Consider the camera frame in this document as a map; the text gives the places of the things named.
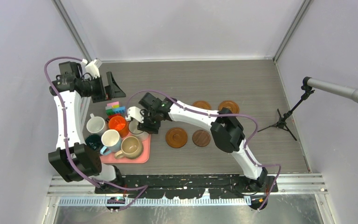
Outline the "brown coaster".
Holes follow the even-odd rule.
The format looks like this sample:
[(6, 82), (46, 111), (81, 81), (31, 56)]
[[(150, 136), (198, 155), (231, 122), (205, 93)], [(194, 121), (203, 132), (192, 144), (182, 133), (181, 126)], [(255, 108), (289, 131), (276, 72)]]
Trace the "brown coaster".
[(167, 131), (165, 140), (168, 146), (172, 148), (181, 148), (187, 143), (188, 135), (183, 128), (174, 127)]
[(205, 110), (211, 110), (212, 109), (211, 105), (207, 101), (203, 101), (203, 100), (195, 101), (192, 104), (192, 106), (200, 108), (200, 109), (205, 109)]
[(223, 108), (229, 109), (234, 114), (237, 114), (240, 111), (238, 104), (232, 100), (222, 101), (218, 106), (218, 110), (221, 111)]

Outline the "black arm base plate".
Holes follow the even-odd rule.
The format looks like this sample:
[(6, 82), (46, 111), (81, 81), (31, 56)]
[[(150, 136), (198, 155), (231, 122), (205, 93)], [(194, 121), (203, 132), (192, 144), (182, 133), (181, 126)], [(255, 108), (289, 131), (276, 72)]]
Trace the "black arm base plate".
[(239, 174), (217, 175), (125, 175), (114, 184), (124, 189), (102, 184), (95, 189), (97, 194), (121, 194), (134, 199), (139, 195), (142, 186), (147, 189), (140, 198), (147, 199), (194, 199), (208, 193), (211, 199), (242, 198), (254, 193), (265, 194), (268, 191), (277, 192), (273, 185), (273, 176), (267, 176), (265, 182), (258, 186), (251, 180)]

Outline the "grey cup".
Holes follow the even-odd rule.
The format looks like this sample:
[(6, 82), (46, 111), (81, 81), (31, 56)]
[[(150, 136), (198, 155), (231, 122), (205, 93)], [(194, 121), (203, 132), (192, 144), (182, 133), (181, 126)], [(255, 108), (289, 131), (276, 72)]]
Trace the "grey cup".
[(137, 137), (140, 141), (145, 141), (149, 137), (149, 133), (138, 129), (139, 122), (137, 120), (132, 120), (129, 122), (129, 132), (132, 136)]

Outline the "pink plastic tray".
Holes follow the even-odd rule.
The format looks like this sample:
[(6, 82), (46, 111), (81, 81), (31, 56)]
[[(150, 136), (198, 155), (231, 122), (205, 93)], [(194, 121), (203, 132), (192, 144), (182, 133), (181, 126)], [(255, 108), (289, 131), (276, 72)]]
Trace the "pink plastic tray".
[(149, 134), (148, 138), (142, 141), (143, 144), (143, 152), (136, 159), (128, 159), (128, 158), (115, 158), (115, 152), (112, 152), (108, 155), (101, 155), (100, 159), (102, 163), (105, 164), (143, 164), (149, 160), (150, 156), (150, 145), (151, 145), (151, 135)]

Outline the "dark walnut coaster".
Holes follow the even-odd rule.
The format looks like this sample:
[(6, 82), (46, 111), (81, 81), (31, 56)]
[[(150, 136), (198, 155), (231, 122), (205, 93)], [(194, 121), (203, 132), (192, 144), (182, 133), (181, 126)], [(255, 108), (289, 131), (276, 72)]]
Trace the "dark walnut coaster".
[(205, 130), (197, 130), (192, 135), (192, 141), (198, 147), (206, 147), (211, 141), (211, 136)]

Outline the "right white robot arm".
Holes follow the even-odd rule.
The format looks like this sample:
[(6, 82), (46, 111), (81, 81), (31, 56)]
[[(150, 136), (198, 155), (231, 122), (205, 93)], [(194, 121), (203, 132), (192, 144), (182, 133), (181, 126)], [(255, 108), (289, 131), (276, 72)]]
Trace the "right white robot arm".
[(157, 134), (161, 122), (183, 122), (199, 127), (211, 135), (216, 147), (234, 157), (247, 178), (252, 191), (260, 191), (266, 186), (267, 170), (251, 152), (244, 134), (239, 114), (230, 109), (219, 111), (201, 109), (187, 105), (179, 100), (166, 97), (161, 100), (148, 91), (140, 99), (141, 122), (138, 128), (150, 134)]

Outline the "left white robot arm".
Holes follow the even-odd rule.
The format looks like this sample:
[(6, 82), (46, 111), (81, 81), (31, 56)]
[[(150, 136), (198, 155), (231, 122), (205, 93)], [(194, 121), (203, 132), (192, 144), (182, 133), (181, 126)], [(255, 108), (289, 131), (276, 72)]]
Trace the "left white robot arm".
[(108, 85), (104, 86), (99, 59), (90, 62), (69, 56), (65, 59), (66, 62), (59, 64), (60, 73), (55, 80), (51, 80), (47, 72), (53, 60), (44, 66), (58, 118), (56, 149), (48, 154), (48, 161), (66, 182), (87, 180), (96, 188), (119, 193), (124, 189), (119, 169), (101, 162), (100, 154), (86, 144), (83, 127), (90, 102), (124, 98), (126, 94), (111, 72), (107, 72)]

